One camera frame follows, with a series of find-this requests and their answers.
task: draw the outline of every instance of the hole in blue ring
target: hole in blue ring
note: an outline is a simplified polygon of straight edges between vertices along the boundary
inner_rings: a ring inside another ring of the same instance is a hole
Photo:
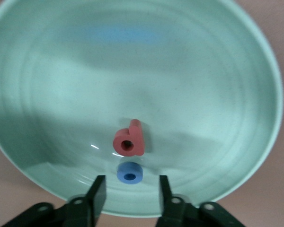
[[[125,174],[124,179],[127,180],[127,181],[132,181],[132,180],[136,179],[136,175],[135,174]]]

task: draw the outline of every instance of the light green bowl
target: light green bowl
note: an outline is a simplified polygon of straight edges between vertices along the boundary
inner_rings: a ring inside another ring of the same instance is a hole
[[[0,148],[67,199],[107,176],[104,212],[154,217],[159,175],[195,205],[263,163],[283,110],[263,34],[229,0],[6,0],[0,6]],[[142,122],[146,150],[115,133]],[[142,182],[117,179],[120,162]]]

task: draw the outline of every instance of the blue foam ring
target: blue foam ring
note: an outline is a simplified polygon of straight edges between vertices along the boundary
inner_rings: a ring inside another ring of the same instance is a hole
[[[139,183],[143,179],[143,169],[135,162],[124,162],[118,167],[117,177],[123,183]]]

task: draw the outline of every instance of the hole in red block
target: hole in red block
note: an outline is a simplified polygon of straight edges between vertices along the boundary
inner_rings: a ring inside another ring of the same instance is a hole
[[[131,141],[129,141],[129,140],[124,140],[121,143],[121,147],[125,151],[131,151],[133,149],[133,143]]]

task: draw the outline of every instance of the red object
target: red object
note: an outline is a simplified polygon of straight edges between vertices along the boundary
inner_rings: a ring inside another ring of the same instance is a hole
[[[115,151],[123,156],[143,155],[145,144],[141,122],[133,119],[128,129],[117,131],[113,146]]]

